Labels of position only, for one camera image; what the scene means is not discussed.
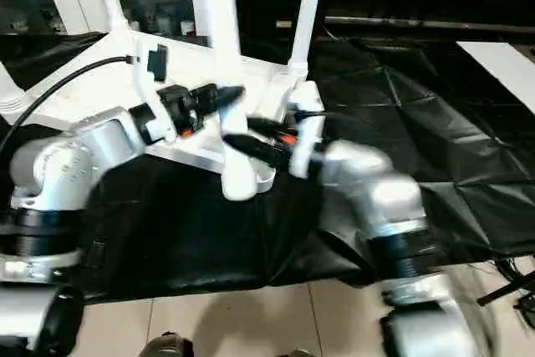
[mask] black wire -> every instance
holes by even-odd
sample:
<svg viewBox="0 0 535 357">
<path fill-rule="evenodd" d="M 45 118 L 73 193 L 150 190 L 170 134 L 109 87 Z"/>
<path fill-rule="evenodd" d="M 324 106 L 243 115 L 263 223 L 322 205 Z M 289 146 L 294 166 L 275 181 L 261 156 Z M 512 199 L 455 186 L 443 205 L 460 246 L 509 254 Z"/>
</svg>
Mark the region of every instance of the black wire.
<svg viewBox="0 0 535 357">
<path fill-rule="evenodd" d="M 377 127 L 374 127 L 372 126 L 370 123 L 368 123 L 367 121 L 364 121 L 362 119 L 359 119 L 357 117 L 354 117 L 354 116 L 348 116 L 348 115 L 344 115 L 342 113 L 338 113 L 338 112 L 326 112 L 326 111 L 322 111 L 322 112 L 311 112 L 311 111 L 298 111 L 298 112 L 295 112 L 295 114 L 293 115 L 295 117 L 295 119 L 297 121 L 301 120 L 301 119 L 307 119 L 309 117 L 316 117 L 316 116 L 324 116 L 326 119 L 331 119 L 331 120 L 341 120 L 341 121 L 346 121 L 348 123 L 352 123 L 352 124 L 355 124 L 355 123 L 358 123 L 358 124 L 364 124 L 364 125 L 367 125 L 370 129 L 373 129 L 373 130 L 379 130 Z"/>
<path fill-rule="evenodd" d="M 94 62 L 92 64 L 88 64 L 87 66 L 84 66 L 81 69 L 78 69 L 74 71 L 73 73 L 67 75 L 66 77 L 63 77 L 60 81 L 58 81 L 56 84 L 54 84 L 52 87 L 47 89 L 41 96 L 39 96 L 13 123 L 9 131 L 6 133 L 6 135 L 3 137 L 2 142 L 0 143 L 0 155 L 2 154 L 4 148 L 6 147 L 6 144 L 8 143 L 9 139 L 13 137 L 13 135 L 17 132 L 18 129 L 23 125 L 23 123 L 26 121 L 26 119 L 39 107 L 41 106 L 50 96 L 55 94 L 61 87 L 72 81 L 73 79 L 79 77 L 80 75 L 87 73 L 88 71 L 92 69 L 96 69 L 97 67 L 104 66 L 105 64 L 111 64 L 111 63 L 117 63 L 117 62 L 126 62 L 129 63 L 131 61 L 130 56 L 115 56 L 113 58 L 107 58 L 99 60 L 98 62 Z"/>
</svg>

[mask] black tablecloth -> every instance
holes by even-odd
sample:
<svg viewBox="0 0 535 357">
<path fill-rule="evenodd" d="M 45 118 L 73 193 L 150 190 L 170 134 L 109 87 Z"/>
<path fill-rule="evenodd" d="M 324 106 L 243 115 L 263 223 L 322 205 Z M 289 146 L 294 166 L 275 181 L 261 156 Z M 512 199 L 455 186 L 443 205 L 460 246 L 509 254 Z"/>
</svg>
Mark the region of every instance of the black tablecloth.
<svg viewBox="0 0 535 357">
<path fill-rule="evenodd" d="M 0 37 L 0 58 L 28 87 L 98 38 L 29 46 Z M 252 56 L 273 51 L 244 48 Z M 533 252 L 535 116 L 461 48 L 319 39 L 310 70 L 327 110 L 354 117 L 328 121 L 326 138 L 377 146 L 420 183 L 447 262 Z M 51 133 L 25 127 L 0 161 L 7 167 L 16 146 Z M 7 201 L 7 169 L 2 178 Z M 84 220 L 86 260 L 74 282 L 90 302 L 317 278 L 373 281 L 346 202 L 285 173 L 268 193 L 230 202 L 218 175 L 142 156 L 104 178 Z"/>
</svg>

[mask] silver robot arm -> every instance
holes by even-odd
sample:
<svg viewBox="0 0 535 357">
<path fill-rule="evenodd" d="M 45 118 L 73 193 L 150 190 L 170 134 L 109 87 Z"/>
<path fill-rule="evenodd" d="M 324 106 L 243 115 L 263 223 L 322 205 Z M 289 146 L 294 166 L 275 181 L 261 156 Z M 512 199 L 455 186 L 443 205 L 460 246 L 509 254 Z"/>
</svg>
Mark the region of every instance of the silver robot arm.
<svg viewBox="0 0 535 357">
<path fill-rule="evenodd" d="M 176 133 L 189 135 L 242 90 L 172 85 L 158 95 Z M 0 355 L 64 357 L 72 351 L 84 298 L 64 283 L 79 264 L 82 213 L 107 171 L 164 138 L 154 120 L 148 104 L 113 108 L 15 153 L 11 209 L 0 222 Z"/>
<path fill-rule="evenodd" d="M 393 311 L 381 321 L 385 351 L 400 357 L 492 355 L 488 323 L 459 302 L 426 223 L 420 188 L 379 150 L 336 141 L 319 180 L 349 199 L 368 237 L 374 271 Z"/>
</svg>

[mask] black plastic sheet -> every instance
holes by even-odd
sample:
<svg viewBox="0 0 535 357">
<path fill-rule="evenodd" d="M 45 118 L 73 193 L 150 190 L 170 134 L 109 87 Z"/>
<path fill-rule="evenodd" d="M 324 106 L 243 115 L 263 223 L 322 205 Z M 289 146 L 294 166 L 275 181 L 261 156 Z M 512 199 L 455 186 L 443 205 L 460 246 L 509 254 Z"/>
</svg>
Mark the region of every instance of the black plastic sheet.
<svg viewBox="0 0 535 357">
<path fill-rule="evenodd" d="M 86 37 L 79 41 L 86 47 Z M 69 43 L 76 48 L 76 38 Z M 265 57 L 270 46 L 255 43 L 249 55 Z M 43 52 L 54 64 L 54 52 Z M 310 62 L 327 110 L 354 119 L 328 120 L 325 136 L 376 146 L 420 183 L 447 262 L 533 252 L 535 116 L 461 48 L 320 39 Z M 31 75 L 22 55 L 18 63 Z M 0 161 L 7 166 L 17 144 L 50 132 L 25 128 Z M 7 202 L 12 184 L 2 174 Z M 218 175 L 143 156 L 95 188 L 85 222 L 86 261 L 75 282 L 91 302 L 373 281 L 347 202 L 285 173 L 268 193 L 230 202 Z"/>
</svg>

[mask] floor tile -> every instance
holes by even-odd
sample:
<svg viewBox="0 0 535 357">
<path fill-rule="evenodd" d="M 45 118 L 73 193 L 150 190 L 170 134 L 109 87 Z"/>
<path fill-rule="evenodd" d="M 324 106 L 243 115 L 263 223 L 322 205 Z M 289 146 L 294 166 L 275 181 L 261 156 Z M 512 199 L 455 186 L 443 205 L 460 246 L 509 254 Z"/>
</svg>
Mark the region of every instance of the floor tile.
<svg viewBox="0 0 535 357">
<path fill-rule="evenodd" d="M 310 288 L 324 357 L 384 355 L 379 319 L 390 309 L 377 285 L 356 289 L 329 280 Z"/>
<path fill-rule="evenodd" d="M 274 357 L 300 348 L 320 356 L 306 284 L 155 299 L 150 337 L 174 331 L 201 357 Z"/>
<path fill-rule="evenodd" d="M 528 273 L 532 270 L 530 259 L 519 258 L 517 266 Z M 496 271 L 491 263 L 478 263 L 474 266 L 481 279 L 485 293 L 508 284 L 508 281 Z M 513 309 L 516 300 L 521 297 L 519 292 L 512 293 L 489 304 L 486 309 L 492 309 L 497 325 L 498 356 L 520 357 L 532 355 L 535 349 L 535 331 L 529 328 L 518 311 Z"/>
<path fill-rule="evenodd" d="M 136 357 L 147 339 L 152 300 L 86 307 L 73 357 Z"/>
</svg>

